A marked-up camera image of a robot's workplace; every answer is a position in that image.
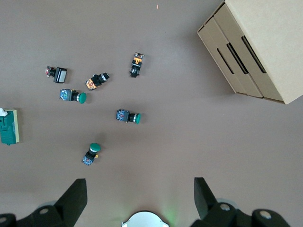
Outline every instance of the drawer handle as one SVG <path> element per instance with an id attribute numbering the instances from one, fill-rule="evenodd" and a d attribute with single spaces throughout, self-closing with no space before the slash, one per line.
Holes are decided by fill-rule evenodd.
<path id="1" fill-rule="evenodd" d="M 236 62 L 238 63 L 238 65 L 240 66 L 240 68 L 242 69 L 244 74 L 248 74 L 248 71 L 245 67 L 245 65 L 243 64 L 243 62 L 241 61 L 241 58 L 239 58 L 237 52 L 235 51 L 235 49 L 233 48 L 231 43 L 227 44 L 228 49 L 230 50 L 230 52 L 232 53 L 234 59 L 236 60 Z"/>
<path id="2" fill-rule="evenodd" d="M 223 61 L 225 62 L 226 66 L 227 66 L 227 67 L 229 68 L 229 70 L 231 71 L 231 73 L 234 74 L 233 71 L 232 71 L 232 69 L 231 69 L 231 67 L 230 67 L 229 64 L 227 63 L 226 59 L 223 57 L 223 55 L 222 55 L 221 51 L 219 50 L 219 48 L 217 48 L 217 51 L 218 51 L 218 53 L 220 54 L 220 56 L 221 56 L 221 58 L 223 59 Z"/>
<path id="3" fill-rule="evenodd" d="M 255 60 L 256 64 L 259 66 L 261 72 L 266 73 L 262 63 L 260 62 L 259 58 L 257 57 L 256 53 L 254 52 L 254 50 L 252 49 L 251 45 L 249 44 L 248 40 L 246 39 L 245 36 L 241 37 L 242 41 L 244 42 L 244 44 L 246 45 L 248 51 L 250 52 L 251 56 L 253 57 L 253 59 Z"/>

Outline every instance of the gray floor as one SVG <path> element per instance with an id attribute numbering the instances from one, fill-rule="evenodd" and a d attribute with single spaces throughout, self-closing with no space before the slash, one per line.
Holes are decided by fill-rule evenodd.
<path id="1" fill-rule="evenodd" d="M 242 211 L 272 209 L 302 227 L 303 98 L 233 94 L 196 34 L 220 2 L 2 0 L 0 106 L 18 110 L 21 142 L 0 144 L 0 213 L 23 218 L 86 178 L 78 227 L 118 227 L 138 210 L 187 227 L 203 176 Z M 135 51 L 145 58 L 133 79 Z M 68 68 L 65 84 L 48 65 Z M 84 81 L 102 72 L 110 79 L 89 92 Z M 59 100 L 62 88 L 88 92 L 87 103 Z M 119 108 L 142 123 L 116 121 Z M 88 167 L 92 142 L 103 149 Z"/>

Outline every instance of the teal cap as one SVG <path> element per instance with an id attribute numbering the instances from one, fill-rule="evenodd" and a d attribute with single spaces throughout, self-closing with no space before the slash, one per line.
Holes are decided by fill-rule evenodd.
<path id="1" fill-rule="evenodd" d="M 97 143 L 91 143 L 90 144 L 90 150 L 97 153 L 98 151 L 101 150 L 101 147 Z"/>
<path id="2" fill-rule="evenodd" d="M 86 101 L 86 94 L 85 93 L 81 93 L 79 96 L 79 103 L 83 104 Z"/>
<path id="3" fill-rule="evenodd" d="M 138 113 L 138 115 L 136 116 L 136 124 L 140 123 L 140 119 L 141 119 L 141 114 Z"/>

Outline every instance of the teal machine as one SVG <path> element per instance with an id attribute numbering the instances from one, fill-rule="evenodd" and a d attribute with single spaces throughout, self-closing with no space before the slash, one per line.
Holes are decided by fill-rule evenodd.
<path id="1" fill-rule="evenodd" d="M 11 145 L 19 142 L 17 110 L 0 108 L 0 134 L 2 143 Z"/>

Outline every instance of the concrete floor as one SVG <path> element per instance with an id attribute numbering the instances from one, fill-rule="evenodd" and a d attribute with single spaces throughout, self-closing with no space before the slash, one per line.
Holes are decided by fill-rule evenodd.
<path id="1" fill-rule="evenodd" d="M 203 176 L 243 212 L 271 209 L 302 227 L 303 98 L 233 94 L 196 34 L 220 2 L 2 0 L 0 106 L 18 110 L 21 142 L 0 144 L 0 213 L 23 218 L 86 178 L 77 227 L 118 227 L 139 210 L 187 227 Z M 136 79 L 134 52 L 145 54 Z M 46 66 L 67 68 L 66 83 Z M 108 82 L 89 92 L 84 81 L 103 72 Z M 63 88 L 88 92 L 87 103 L 59 100 Z M 116 121 L 120 108 L 142 123 Z M 92 142 L 102 152 L 86 166 Z"/>

